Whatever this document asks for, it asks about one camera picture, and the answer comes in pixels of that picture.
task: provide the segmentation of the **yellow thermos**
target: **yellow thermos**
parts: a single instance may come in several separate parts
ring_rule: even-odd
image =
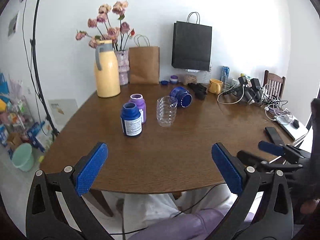
[[[116,54],[112,48],[112,40],[97,41],[96,76],[97,94],[102,98],[114,97],[120,94],[119,69]]]

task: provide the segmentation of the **black phone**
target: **black phone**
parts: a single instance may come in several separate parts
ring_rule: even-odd
[[[285,146],[280,135],[278,134],[277,130],[274,127],[266,127],[265,130],[266,130],[266,134],[268,135],[272,143],[278,146]]]

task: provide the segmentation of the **wooden chair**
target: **wooden chair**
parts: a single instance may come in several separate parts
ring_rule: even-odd
[[[282,97],[283,89],[284,89],[285,77],[279,77],[276,74],[269,73],[268,70],[264,72],[264,80],[263,85],[269,84],[267,86],[267,94],[276,96],[279,95],[280,99]]]

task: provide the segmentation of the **vase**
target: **vase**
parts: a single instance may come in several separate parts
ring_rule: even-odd
[[[111,40],[97,41],[94,74],[98,97],[109,98],[120,94],[118,61]]]
[[[118,71],[119,71],[119,82],[120,86],[126,85],[128,83],[128,71],[129,68],[129,51],[120,50],[115,52],[118,60]]]

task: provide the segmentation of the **mint green basket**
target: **mint green basket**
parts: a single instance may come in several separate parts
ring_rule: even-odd
[[[12,155],[12,163],[13,166],[22,171],[30,171],[35,164],[31,145],[28,143],[21,144]]]

